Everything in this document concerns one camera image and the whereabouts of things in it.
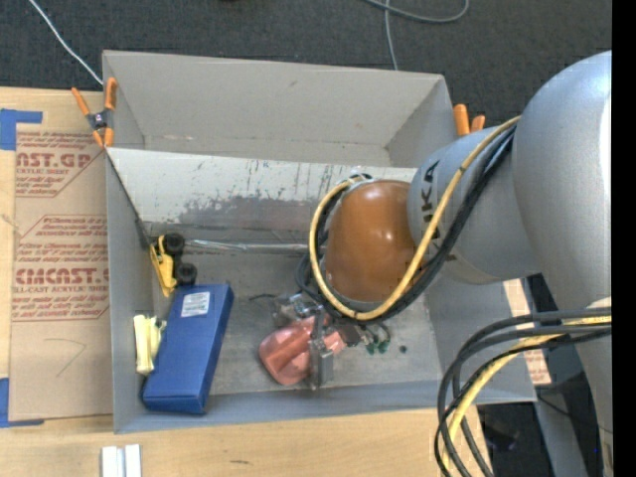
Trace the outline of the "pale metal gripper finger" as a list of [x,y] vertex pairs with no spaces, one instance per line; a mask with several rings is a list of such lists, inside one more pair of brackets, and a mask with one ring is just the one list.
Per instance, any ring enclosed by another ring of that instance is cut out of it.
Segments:
[[288,326],[319,314],[325,315],[324,307],[302,292],[281,294],[273,299],[271,316],[275,326]]
[[324,315],[316,314],[308,343],[309,377],[311,390],[316,391],[333,380],[334,353],[327,347],[324,334]]

